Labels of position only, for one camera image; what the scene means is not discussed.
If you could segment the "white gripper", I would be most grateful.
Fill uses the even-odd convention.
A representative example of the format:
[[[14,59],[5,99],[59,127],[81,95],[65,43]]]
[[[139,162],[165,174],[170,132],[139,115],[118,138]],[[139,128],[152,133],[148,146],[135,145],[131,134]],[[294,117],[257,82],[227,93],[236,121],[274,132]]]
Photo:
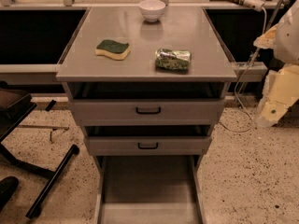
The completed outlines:
[[[253,45],[274,49],[274,55],[285,64],[278,72],[270,70],[263,86],[263,98],[257,109],[256,123],[271,127],[299,100],[299,0],[272,26],[257,37]]]

